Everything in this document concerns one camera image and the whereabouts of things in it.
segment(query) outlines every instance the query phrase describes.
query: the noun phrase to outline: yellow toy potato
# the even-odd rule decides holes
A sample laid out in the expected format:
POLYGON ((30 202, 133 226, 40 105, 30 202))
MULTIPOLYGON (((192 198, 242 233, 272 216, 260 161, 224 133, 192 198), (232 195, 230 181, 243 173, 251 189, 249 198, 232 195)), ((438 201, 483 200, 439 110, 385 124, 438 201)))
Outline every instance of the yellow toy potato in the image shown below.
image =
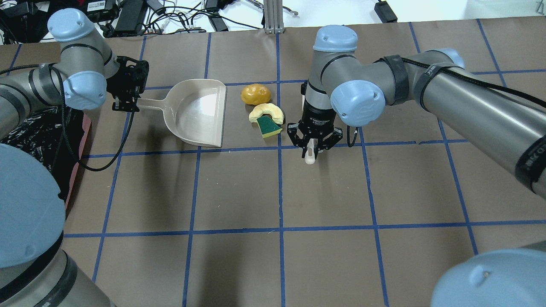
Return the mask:
POLYGON ((250 84, 241 91, 241 100, 250 105, 268 103, 271 100, 271 91, 262 84, 250 84))

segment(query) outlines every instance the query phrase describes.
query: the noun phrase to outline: black power adapter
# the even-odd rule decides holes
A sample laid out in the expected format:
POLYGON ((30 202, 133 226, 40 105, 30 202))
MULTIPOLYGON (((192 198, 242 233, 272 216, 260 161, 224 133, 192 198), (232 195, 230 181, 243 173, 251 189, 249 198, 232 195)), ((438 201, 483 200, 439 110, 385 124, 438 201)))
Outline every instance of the black power adapter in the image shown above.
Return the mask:
POLYGON ((397 22, 398 17, 394 14, 393 10, 390 8, 390 5, 387 3, 387 1, 381 1, 379 0, 375 7, 373 8, 374 11, 376 11, 377 16, 379 16, 379 19, 381 19, 382 23, 388 23, 388 22, 397 22))

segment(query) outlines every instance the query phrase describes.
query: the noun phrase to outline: white label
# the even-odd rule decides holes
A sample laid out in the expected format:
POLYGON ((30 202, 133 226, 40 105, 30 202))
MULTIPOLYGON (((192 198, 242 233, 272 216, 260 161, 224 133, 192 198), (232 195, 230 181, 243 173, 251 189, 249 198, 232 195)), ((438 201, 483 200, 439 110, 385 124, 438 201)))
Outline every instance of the white label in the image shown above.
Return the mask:
POLYGON ((103 10, 106 7, 106 1, 90 2, 87 4, 87 11, 103 10))

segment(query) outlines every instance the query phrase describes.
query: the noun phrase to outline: black band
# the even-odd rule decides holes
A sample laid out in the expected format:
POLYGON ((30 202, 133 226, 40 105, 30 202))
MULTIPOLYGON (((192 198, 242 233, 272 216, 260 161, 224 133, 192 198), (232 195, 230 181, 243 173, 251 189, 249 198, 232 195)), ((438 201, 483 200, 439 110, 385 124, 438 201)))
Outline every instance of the black band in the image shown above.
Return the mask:
POLYGON ((49 65, 52 64, 41 64, 40 68, 38 68, 38 76, 40 77, 41 87, 44 90, 45 94, 49 98, 56 98, 61 93, 59 93, 59 90, 55 86, 55 83, 53 83, 53 79, 51 78, 51 67, 49 65))
POLYGON ((67 258, 67 264, 64 267, 63 275, 51 291, 34 307, 57 307, 67 297, 70 290, 76 283, 78 277, 78 266, 76 262, 70 258, 67 253, 64 253, 67 258))
POLYGON ((112 49, 110 49, 110 55, 108 56, 108 58, 106 59, 106 61, 104 61, 104 65, 106 66, 106 64, 108 64, 108 62, 110 62, 110 60, 112 60, 112 56, 114 55, 114 53, 112 52, 112 49))
POLYGON ((36 89, 36 84, 34 84, 34 71, 35 69, 32 69, 31 72, 28 74, 28 83, 31 86, 32 92, 41 103, 47 105, 48 107, 53 107, 51 104, 45 101, 45 99, 40 95, 40 93, 38 93, 38 90, 36 89))
POLYGON ((453 63, 437 63, 429 66, 426 71, 419 77, 415 86, 413 87, 413 98, 421 105, 421 107, 427 111, 423 103, 423 95, 425 93, 426 86, 432 81, 432 79, 443 69, 450 67, 459 67, 453 63))
POLYGON ((515 177, 533 193, 533 183, 538 182, 546 168, 546 135, 539 138, 521 155, 515 165, 515 177))
POLYGON ((41 254, 36 260, 17 278, 12 280, 9 284, 0 289, 0 304, 10 299, 19 291, 23 290, 28 284, 30 284, 51 262, 63 241, 63 234, 57 239, 57 241, 43 254, 41 254))
POLYGON ((102 52, 100 50, 98 50, 97 48, 91 46, 91 45, 87 45, 87 44, 70 44, 70 45, 66 45, 62 50, 61 50, 61 53, 63 53, 64 50, 68 49, 68 48, 72 48, 72 47, 84 47, 84 48, 89 48, 91 50, 94 50, 96 52, 98 52, 100 54, 100 57, 103 57, 102 55, 102 52))
POLYGON ((375 61, 375 63, 377 62, 385 62, 393 73, 395 87, 394 102, 391 105, 405 102, 410 91, 410 79, 402 57, 400 55, 389 55, 375 61))
POLYGON ((314 85, 312 85, 310 82, 307 83, 307 85, 309 85, 310 88, 312 88, 315 92, 318 92, 318 93, 321 93, 321 94, 327 94, 326 91, 323 91, 323 90, 319 90, 318 88, 316 88, 314 85))
POLYGON ((335 61, 341 59, 341 58, 344 58, 344 57, 352 57, 352 58, 355 58, 353 55, 338 55, 336 57, 334 57, 333 59, 331 59, 330 61, 328 61, 328 63, 326 63, 326 65, 324 65, 324 67, 322 68, 322 71, 321 71, 321 82, 322 82, 322 75, 324 74, 324 71, 326 70, 326 68, 328 66, 330 66, 330 64, 334 63, 335 61))
MULTIPOLYGON (((7 85, 4 83, 0 83, 0 85, 7 86, 21 94, 27 100, 29 112, 32 112, 31 102, 28 100, 28 97, 23 92, 11 85, 7 85)), ((27 117, 25 113, 25 106, 23 106, 21 101, 17 97, 15 97, 15 95, 3 88, 0 88, 0 96, 4 97, 7 101, 9 101, 9 103, 11 103, 13 107, 17 110, 17 113, 19 114, 19 124, 22 124, 27 117)))

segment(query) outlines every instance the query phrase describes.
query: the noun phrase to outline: grid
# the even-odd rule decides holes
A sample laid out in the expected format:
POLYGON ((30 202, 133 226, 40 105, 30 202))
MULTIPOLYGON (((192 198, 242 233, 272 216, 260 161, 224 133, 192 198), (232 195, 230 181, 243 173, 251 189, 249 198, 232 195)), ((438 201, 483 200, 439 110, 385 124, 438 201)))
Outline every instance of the grid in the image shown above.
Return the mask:
MULTIPOLYGON (((494 52, 489 44, 488 38, 485 35, 485 32, 483 30, 482 24, 480 20, 476 20, 480 32, 483 36, 483 39, 487 45, 487 48, 489 50, 491 59, 493 60, 493 63, 495 65, 496 71, 486 71, 486 72, 474 72, 475 75, 487 75, 487 74, 498 74, 500 77, 502 84, 506 86, 506 82, 503 78, 504 74, 517 74, 517 73, 529 73, 529 72, 546 72, 546 69, 533 69, 533 70, 501 70, 499 68, 499 65, 497 64, 494 52)), ((415 43, 415 47, 417 49, 417 52, 420 52, 419 43, 417 36, 415 34, 414 28, 412 23, 408 23, 408 27, 411 30, 412 37, 415 43)), ((208 34, 207 39, 207 52, 206 52, 206 63, 205 63, 205 73, 204 78, 208 77, 208 71, 209 71, 209 57, 210 57, 210 47, 211 47, 211 40, 212 35, 208 34)), ((140 59, 143 58, 144 50, 146 46, 146 37, 143 38, 141 51, 140 51, 140 59)), ((21 49, 21 46, 18 47, 17 52, 13 58, 13 61, 11 63, 11 67, 13 67, 15 60, 19 54, 19 50, 21 49)), ((280 54, 280 39, 279 34, 276 35, 276 80, 271 81, 260 81, 261 84, 275 84, 277 89, 277 105, 281 107, 281 84, 284 83, 300 83, 303 82, 303 80, 281 80, 281 54, 280 54)), ((237 82, 237 83, 226 83, 227 86, 239 86, 239 85, 248 85, 256 82, 237 82)), ((158 86, 158 87, 148 87, 146 90, 161 90, 161 89, 169 89, 172 88, 172 86, 158 86)), ((128 125, 128 115, 126 117, 125 121, 125 127, 123 131, 125 132, 128 125)), ((98 268, 100 266, 100 258, 103 250, 103 244, 104 239, 108 237, 144 237, 144 236, 163 236, 163 235, 187 235, 188 236, 188 248, 187 248, 187 257, 186 257, 186 271, 185 271, 185 280, 183 284, 183 298, 182 298, 182 306, 186 307, 187 305, 187 296, 188 296, 188 283, 189 281, 189 270, 191 267, 191 260, 192 260, 192 243, 193 243, 193 236, 194 235, 207 235, 207 234, 225 234, 225 233, 270 233, 270 232, 279 232, 280 240, 279 240, 279 246, 280 246, 280 273, 281 273, 281 284, 280 284, 280 297, 281 297, 281 306, 286 306, 286 294, 285 294, 285 277, 284 277, 284 232, 309 232, 309 231, 340 231, 340 230, 373 230, 375 235, 375 242, 376 242, 376 252, 377 252, 377 259, 378 259, 378 265, 379 265, 379 273, 381 277, 381 285, 382 285, 382 291, 383 291, 383 299, 385 306, 389 306, 389 298, 387 294, 387 283, 385 280, 385 273, 383 268, 383 256, 381 251, 381 240, 379 236, 379 230, 380 229, 400 229, 400 228, 441 228, 441 227, 466 227, 468 230, 468 236, 470 238, 470 242, 472 244, 472 250, 475 255, 479 253, 476 241, 474 239, 472 227, 475 226, 498 226, 498 225, 535 225, 535 224, 546 224, 546 220, 513 220, 513 221, 480 221, 480 222, 471 222, 468 217, 468 212, 465 205, 465 200, 463 197, 462 189, 459 183, 459 178, 457 175, 456 167, 453 162, 453 157, 450 150, 450 144, 454 143, 467 143, 467 140, 464 139, 448 139, 446 137, 446 132, 443 127, 442 121, 438 120, 438 128, 441 131, 442 139, 437 140, 428 140, 428 141, 421 141, 418 144, 443 144, 448 156, 449 160, 449 166, 451 168, 452 174, 453 174, 453 180, 455 182, 456 190, 458 193, 461 209, 464 215, 465 222, 453 222, 453 223, 413 223, 413 224, 379 224, 377 222, 376 213, 375 213, 375 205, 373 200, 373 193, 372 193, 372 183, 373 178, 371 178, 369 165, 368 165, 368 157, 366 153, 366 149, 370 148, 372 146, 404 146, 404 145, 415 145, 417 142, 415 141, 388 141, 388 142, 366 142, 364 139, 364 133, 362 128, 359 128, 360 131, 360 142, 355 144, 355 147, 361 147, 362 151, 362 158, 364 162, 364 169, 365 169, 365 175, 366 175, 366 182, 367 182, 367 194, 370 201, 370 211, 371 211, 371 217, 372 217, 372 224, 371 225, 346 225, 346 226, 315 226, 315 227, 285 227, 283 222, 283 177, 282 177, 282 154, 286 150, 297 150, 297 147, 294 146, 288 146, 288 145, 282 145, 281 144, 281 136, 277 136, 277 146, 263 146, 263 147, 237 147, 237 148, 221 148, 221 149, 202 149, 201 147, 198 147, 196 150, 182 150, 182 151, 143 151, 143 152, 122 152, 120 154, 120 157, 117 160, 114 176, 112 178, 112 184, 108 199, 108 206, 106 208, 106 214, 104 217, 104 223, 102 232, 100 233, 69 233, 65 234, 66 238, 100 238, 98 253, 97 253, 97 259, 95 263, 95 268, 92 276, 92 280, 96 281, 98 268), (197 200, 197 192, 198 192, 198 179, 199 179, 199 167, 200 167, 200 157, 201 153, 204 152, 226 152, 226 151, 269 151, 269 150, 276 150, 278 153, 278 191, 279 191, 279 204, 278 204, 278 210, 279 210, 279 222, 278 227, 270 227, 270 228, 244 228, 244 229, 216 229, 216 230, 195 230, 194 229, 194 223, 195 223, 195 207, 196 207, 196 200, 197 200), (191 208, 191 218, 190 218, 190 227, 188 231, 165 231, 165 232, 123 232, 123 233, 109 233, 106 231, 108 220, 109 220, 109 214, 111 209, 111 203, 112 198, 114 196, 114 191, 116 187, 116 181, 117 181, 117 175, 120 168, 121 160, 126 156, 142 156, 142 155, 172 155, 172 154, 196 154, 196 164, 195 164, 195 175, 194 175, 194 186, 193 186, 193 199, 192 199, 192 208, 191 208)), ((346 144, 337 144, 336 147, 346 147, 346 144)), ((101 155, 88 155, 87 158, 93 159, 93 158, 103 158, 103 157, 112 157, 114 156, 113 153, 108 154, 101 154, 101 155)))

